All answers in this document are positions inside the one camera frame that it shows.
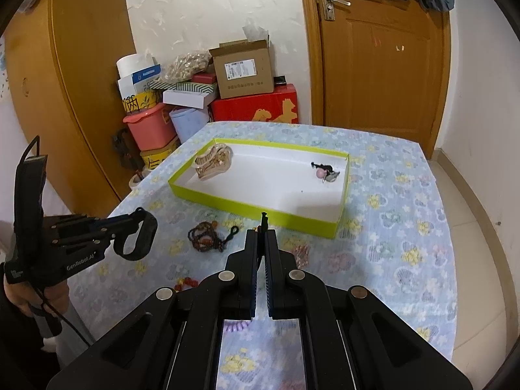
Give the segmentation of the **person left hand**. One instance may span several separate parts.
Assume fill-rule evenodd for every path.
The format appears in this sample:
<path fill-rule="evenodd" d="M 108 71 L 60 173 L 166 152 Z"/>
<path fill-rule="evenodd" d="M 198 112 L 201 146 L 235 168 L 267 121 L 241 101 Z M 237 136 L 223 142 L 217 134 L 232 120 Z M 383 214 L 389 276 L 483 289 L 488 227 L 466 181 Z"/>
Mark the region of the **person left hand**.
<path fill-rule="evenodd" d="M 38 293 L 29 283 L 14 283 L 9 284 L 4 279 L 4 290 L 7 299 L 16 306 L 22 313 L 27 316 L 32 316 L 31 306 L 44 305 L 46 312 L 53 316 L 57 314 L 47 306 Z M 69 299 L 70 288 L 66 281 L 58 283 L 54 286 L 47 287 L 42 291 L 43 296 L 49 304 L 51 304 L 58 313 L 65 314 L 70 305 Z"/>

